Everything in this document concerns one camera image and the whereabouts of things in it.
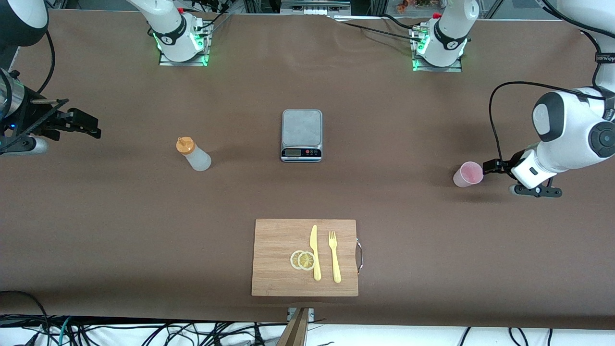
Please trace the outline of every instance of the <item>wooden cutting board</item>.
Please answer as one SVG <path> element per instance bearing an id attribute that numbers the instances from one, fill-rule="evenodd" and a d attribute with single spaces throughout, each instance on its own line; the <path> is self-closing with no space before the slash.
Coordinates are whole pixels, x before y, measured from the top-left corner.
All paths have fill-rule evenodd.
<path id="1" fill-rule="evenodd" d="M 309 238 L 312 226 L 318 228 L 318 257 L 322 279 L 314 280 L 311 270 L 297 270 L 290 256 L 297 250 L 312 252 Z M 340 283 L 333 282 L 329 231 L 338 240 Z M 359 280 L 355 251 L 355 220 L 257 219 L 254 231 L 252 295 L 277 297 L 356 297 Z"/>

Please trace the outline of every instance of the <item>black cable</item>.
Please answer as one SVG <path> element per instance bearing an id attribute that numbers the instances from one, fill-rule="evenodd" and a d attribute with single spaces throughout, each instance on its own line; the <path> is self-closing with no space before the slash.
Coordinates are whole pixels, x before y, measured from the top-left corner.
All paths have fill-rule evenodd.
<path id="1" fill-rule="evenodd" d="M 34 346 L 36 343 L 36 339 L 38 338 L 38 335 L 40 335 L 41 332 L 37 332 L 35 335 L 33 335 L 30 340 L 28 340 L 24 346 Z"/>
<path id="2" fill-rule="evenodd" d="M 2 78 L 2 81 L 6 86 L 6 101 L 4 104 L 4 108 L 2 109 L 2 114 L 0 115 L 0 119 L 2 119 L 10 112 L 10 106 L 13 102 L 13 89 L 11 88 L 10 81 L 8 77 L 4 74 L 4 72 L 0 71 L 0 77 Z"/>
<path id="3" fill-rule="evenodd" d="M 165 328 L 167 328 L 169 326 L 170 326 L 170 323 L 167 323 L 167 324 L 164 324 L 163 326 L 159 327 L 158 329 L 156 329 L 152 334 L 149 335 L 149 337 L 147 339 L 145 339 L 145 341 L 143 341 L 141 346 L 148 346 L 156 338 L 156 336 L 161 331 L 163 331 Z"/>
<path id="4" fill-rule="evenodd" d="M 203 25 L 203 26 L 202 26 L 202 27 L 200 27 L 199 29 L 204 29 L 204 28 L 206 28 L 206 27 L 208 27 L 208 26 L 210 26 L 210 25 L 213 25 L 213 23 L 214 23 L 216 20 L 218 20 L 218 18 L 220 18 L 220 16 L 221 16 L 221 15 L 223 15 L 224 13 L 225 13 L 225 12 L 220 12 L 220 13 L 219 13 L 219 14 L 218 14 L 218 15 L 217 15 L 217 16 L 216 16 L 216 17 L 215 17 L 215 18 L 214 18 L 211 22 L 209 22 L 209 23 L 207 23 L 207 24 Z"/>
<path id="5" fill-rule="evenodd" d="M 549 336 L 547 337 L 547 346 L 551 346 L 551 337 L 553 336 L 553 328 L 549 328 Z"/>
<path id="6" fill-rule="evenodd" d="M 212 331 L 213 334 L 207 336 L 205 340 L 203 340 L 201 345 L 202 346 L 212 346 L 220 338 L 220 335 L 222 335 L 222 331 L 224 331 L 226 328 L 230 327 L 231 325 L 232 323 L 224 322 L 220 324 L 220 327 L 218 327 L 218 323 L 216 323 Z"/>
<path id="7" fill-rule="evenodd" d="M 196 346 L 196 345 L 194 344 L 194 340 L 192 340 L 192 338 L 191 338 L 191 337 L 187 337 L 187 336 L 185 336 L 184 334 L 180 334 L 180 336 L 181 336 L 181 337 L 183 337 L 183 338 L 185 338 L 185 339 L 190 340 L 190 342 L 192 342 L 192 346 Z"/>
<path id="8" fill-rule="evenodd" d="M 47 337 L 47 344 L 48 345 L 51 343 L 51 341 L 55 342 L 56 345 L 60 345 L 59 341 L 56 338 L 54 338 L 54 336 L 57 336 L 58 334 L 52 334 L 52 333 L 48 333 L 48 332 L 45 332 L 45 331 L 41 332 L 41 331 L 39 331 L 37 329 L 32 329 L 32 328 L 28 328 L 28 327 L 22 327 L 22 329 L 26 329 L 26 330 L 33 331 L 33 332 L 38 332 L 41 335 L 46 336 Z"/>
<path id="9" fill-rule="evenodd" d="M 79 333 L 79 337 L 81 338 L 81 336 L 83 336 L 83 339 L 85 340 L 85 344 L 87 346 L 92 346 L 92 344 L 90 343 L 90 337 L 87 336 L 87 333 L 85 333 L 83 330 L 85 329 L 85 327 L 83 325 L 79 325 L 77 326 L 77 333 Z"/>
<path id="10" fill-rule="evenodd" d="M 502 150 L 500 148 L 500 143 L 499 143 L 499 138 L 498 138 L 498 132 L 496 131 L 496 126 L 493 123 L 493 114 L 491 112 L 492 106 L 493 106 L 493 97 L 495 96 L 496 92 L 498 90 L 500 90 L 500 88 L 504 87 L 504 86 L 509 86 L 509 85 L 513 85 L 513 84 L 524 84 L 524 85 L 529 85 L 529 86 L 538 86 L 538 87 L 543 87 L 546 89 L 553 89 L 553 90 L 557 90 L 557 91 L 563 91 L 563 92 L 567 92 L 573 95 L 577 95 L 577 96 L 581 96 L 581 97 L 587 97 L 588 99 L 595 99 L 595 100 L 604 100 L 605 98 L 602 96 L 594 96 L 594 95 L 587 95 L 584 94 L 580 91 L 574 91 L 574 90 L 570 90 L 570 89 L 565 89 L 562 87 L 556 87 L 556 86 L 550 86 L 548 84 L 543 84 L 543 83 L 536 83 L 536 82 L 526 82 L 526 81 L 512 81 L 512 82 L 505 82 L 502 83 L 500 85 L 498 85 L 495 89 L 493 89 L 491 96 L 489 97 L 489 122 L 491 123 L 491 130 L 493 130 L 493 137 L 495 137 L 496 140 L 496 146 L 498 148 L 498 158 L 500 159 L 500 161 L 503 161 L 502 159 Z"/>
<path id="11" fill-rule="evenodd" d="M 466 331 L 463 332 L 463 335 L 461 336 L 461 341 L 459 341 L 459 346 L 463 346 L 463 344 L 466 342 L 467 333 L 470 332 L 470 328 L 471 327 L 466 328 Z"/>
<path id="12" fill-rule="evenodd" d="M 169 336 L 167 336 L 167 340 L 164 342 L 164 346 L 167 346 L 169 344 L 169 342 L 171 342 L 171 340 L 173 340 L 173 338 L 176 337 L 177 335 L 182 335 L 181 332 L 184 329 L 186 329 L 186 328 L 188 328 L 188 327 L 190 327 L 192 325 L 194 325 L 194 323 L 186 324 L 185 326 L 181 327 L 179 330 L 177 330 L 177 331 L 175 331 L 173 333 L 169 333 Z"/>
<path id="13" fill-rule="evenodd" d="M 525 333 L 523 332 L 523 330 L 521 328 L 515 328 L 515 329 L 518 330 L 521 333 L 521 336 L 523 337 L 523 342 L 524 342 L 525 346 L 529 346 L 528 339 L 525 337 Z M 515 339 L 515 337 L 512 335 L 512 328 L 508 329 L 508 335 L 510 336 L 510 339 L 512 340 L 512 342 L 515 343 L 515 345 L 521 346 L 521 344 L 519 344 L 517 342 L 517 340 Z"/>
<path id="14" fill-rule="evenodd" d="M 265 340 L 261 335 L 261 329 L 258 326 L 258 323 L 254 322 L 254 346 L 264 346 Z"/>
<path id="15" fill-rule="evenodd" d="M 390 14 L 381 14 L 381 15 L 380 15 L 380 17 L 386 17 L 386 18 L 388 18 L 388 19 L 392 20 L 392 21 L 393 21 L 393 23 L 395 23 L 395 24 L 397 24 L 397 25 L 401 26 L 402 28 L 412 30 L 412 25 L 406 25 L 406 24 L 404 24 L 404 23 L 402 23 L 402 22 L 398 21 L 395 17 L 393 17 L 393 16 L 392 16 L 392 15 L 390 15 Z"/>
<path id="16" fill-rule="evenodd" d="M 165 326 L 165 324 L 152 325 L 152 326 L 132 326 L 132 327 L 95 326 L 95 327 L 87 328 L 85 331 L 89 332 L 89 331 L 93 331 L 94 329 L 99 329 L 99 328 L 106 328 L 106 329 L 153 329 L 153 328 L 160 328 L 160 327 L 164 327 L 164 326 Z"/>
<path id="17" fill-rule="evenodd" d="M 54 69 L 55 69 L 55 49 L 54 49 L 54 42 L 51 40 L 51 35 L 49 34 L 49 30 L 47 30 L 45 32 L 45 35 L 47 35 L 47 40 L 49 41 L 49 49 L 51 50 L 51 66 L 49 67 L 49 73 L 47 74 L 47 78 L 45 79 L 45 81 L 42 83 L 41 87 L 36 91 L 37 93 L 41 93 L 45 87 L 47 86 L 47 84 L 49 83 L 49 81 L 51 80 L 51 76 L 54 75 Z"/>
<path id="18" fill-rule="evenodd" d="M 75 338 L 75 335 L 73 334 L 72 326 L 69 326 L 68 324 L 66 325 L 66 329 L 64 331 L 64 335 L 66 335 L 68 337 L 68 345 L 83 346 L 81 344 L 81 342 L 77 343 L 77 338 Z"/>
<path id="19" fill-rule="evenodd" d="M 369 30 L 369 31 L 373 31 L 375 33 L 381 33 L 381 34 L 385 34 L 385 35 L 389 35 L 389 36 L 395 36 L 395 37 L 399 37 L 399 38 L 405 38 L 405 39 L 409 39 L 410 41 L 420 41 L 421 39 L 419 38 L 413 38 L 410 36 L 404 36 L 404 35 L 400 35 L 400 34 L 394 34 L 394 33 L 390 33 L 387 31 L 382 31 L 382 30 L 377 30 L 377 29 L 373 29 L 373 28 L 368 28 L 367 26 L 362 26 L 362 25 L 356 25 L 356 24 L 352 24 L 352 23 L 348 23 L 348 22 L 342 22 L 346 25 L 350 25 L 350 26 L 354 26 L 355 28 L 360 28 L 360 29 L 365 29 L 365 30 Z"/>
<path id="20" fill-rule="evenodd" d="M 90 337 L 87 335 L 86 331 L 85 331 L 85 326 L 82 326 L 81 328 L 83 336 L 85 337 L 86 340 L 89 340 L 89 342 L 93 343 L 94 346 L 100 346 L 98 343 L 96 343 L 94 340 L 90 339 Z"/>
<path id="21" fill-rule="evenodd" d="M 588 34 L 588 32 L 581 30 L 582 33 L 585 34 L 585 36 L 587 36 L 587 38 L 589 38 L 589 41 L 592 42 L 594 48 L 596 48 L 596 53 L 600 54 L 602 53 L 602 50 L 600 49 L 600 46 L 598 45 L 598 43 L 596 42 L 596 40 L 592 37 L 592 35 Z M 599 90 L 598 89 L 598 84 L 596 84 L 596 76 L 598 76 L 598 70 L 600 69 L 600 63 L 596 62 L 596 69 L 593 71 L 593 76 L 592 76 L 592 86 L 594 89 Z"/>
<path id="22" fill-rule="evenodd" d="M 10 293 L 14 293 L 14 294 L 20 294 L 22 296 L 26 296 L 30 299 L 32 299 L 34 301 L 34 303 L 36 303 L 36 306 L 38 306 L 38 308 L 40 309 L 40 311 L 42 312 L 43 318 L 45 319 L 45 331 L 50 334 L 50 330 L 49 330 L 49 318 L 47 316 L 47 312 L 45 311 L 45 308 L 42 307 L 41 302 L 32 294 L 27 293 L 27 292 L 23 292 L 23 291 L 0 291 L 0 295 L 2 294 L 10 294 Z M 47 346 L 49 346 L 49 344 L 51 343 L 50 339 L 47 338 Z"/>
<path id="23" fill-rule="evenodd" d="M 200 338 L 199 338 L 199 331 L 198 329 L 196 329 L 196 324 L 192 324 L 192 327 L 194 328 L 194 333 L 196 334 L 196 344 L 199 345 L 200 343 Z"/>
<path id="24" fill-rule="evenodd" d="M 615 34 L 614 33 L 610 33 L 609 31 L 606 30 L 602 30 L 599 28 L 594 28 L 592 26 L 588 26 L 585 25 L 583 23 L 579 23 L 574 19 L 571 19 L 565 15 L 563 15 L 558 9 L 555 8 L 555 6 L 551 5 L 551 3 L 548 0 L 542 0 L 542 2 L 549 8 L 549 10 L 551 11 L 551 14 L 554 15 L 556 18 L 559 18 L 565 22 L 568 22 L 574 26 L 578 26 L 579 28 L 582 28 L 584 30 L 588 30 L 588 31 L 593 31 L 595 33 L 599 33 L 599 34 L 603 34 L 605 36 L 609 36 L 610 38 L 615 38 Z"/>

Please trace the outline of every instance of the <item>yellow plastic fork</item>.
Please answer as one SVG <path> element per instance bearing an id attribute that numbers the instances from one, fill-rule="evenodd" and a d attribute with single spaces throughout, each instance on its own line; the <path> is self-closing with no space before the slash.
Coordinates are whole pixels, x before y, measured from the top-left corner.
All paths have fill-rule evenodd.
<path id="1" fill-rule="evenodd" d="M 329 247 L 333 255 L 333 281 L 340 283 L 342 282 L 342 274 L 339 272 L 338 253 L 335 251 L 338 248 L 338 240 L 333 231 L 329 232 Z"/>

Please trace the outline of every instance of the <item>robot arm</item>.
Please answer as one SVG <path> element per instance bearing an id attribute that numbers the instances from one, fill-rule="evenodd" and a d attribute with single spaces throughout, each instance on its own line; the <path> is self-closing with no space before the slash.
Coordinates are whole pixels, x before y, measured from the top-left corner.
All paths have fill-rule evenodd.
<path id="1" fill-rule="evenodd" d="M 127 0 L 147 19 L 160 51 L 173 62 L 190 60 L 205 44 L 203 20 L 180 13 L 172 0 Z"/>
<path id="2" fill-rule="evenodd" d="M 476 0 L 448 0 L 440 18 L 421 24 L 426 27 L 427 37 L 417 53 L 433 66 L 452 65 L 463 54 L 467 34 L 479 12 Z"/>
<path id="3" fill-rule="evenodd" d="M 486 174 L 508 173 L 517 179 L 525 189 L 518 185 L 515 193 L 541 196 L 543 181 L 615 154 L 615 7 L 601 0 L 558 0 L 559 9 L 548 1 L 537 2 L 583 30 L 596 47 L 598 63 L 593 87 L 575 89 L 578 94 L 549 92 L 536 102 L 532 121 L 540 142 L 509 161 L 483 164 Z"/>
<path id="4" fill-rule="evenodd" d="M 0 51 L 37 43 L 48 22 L 42 0 L 0 0 Z M 0 68 L 0 155 L 44 153 L 47 142 L 42 137 L 59 140 L 60 131 L 100 138 L 98 119 L 76 108 L 60 111 L 68 100 L 47 100 L 40 94 L 44 87 L 36 92 L 24 86 L 18 75 Z"/>
<path id="5" fill-rule="evenodd" d="M 600 94 L 591 88 L 579 91 Z M 543 95 L 532 112 L 541 141 L 523 152 L 511 169 L 513 175 L 532 189 L 558 173 L 610 158 L 615 153 L 615 125 L 604 120 L 603 113 L 604 102 L 598 100 L 562 91 Z"/>

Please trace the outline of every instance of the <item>lemon slice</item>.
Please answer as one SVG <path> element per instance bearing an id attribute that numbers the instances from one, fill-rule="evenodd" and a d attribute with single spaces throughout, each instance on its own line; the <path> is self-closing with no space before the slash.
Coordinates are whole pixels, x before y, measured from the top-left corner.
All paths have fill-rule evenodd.
<path id="1" fill-rule="evenodd" d="M 312 270 L 314 268 L 314 254 L 309 251 L 302 252 L 299 255 L 299 268 Z"/>
<path id="2" fill-rule="evenodd" d="M 303 253 L 303 250 L 297 250 L 293 252 L 292 255 L 290 255 L 290 265 L 292 265 L 293 268 L 301 270 L 301 267 L 299 267 L 299 256 L 302 253 Z"/>

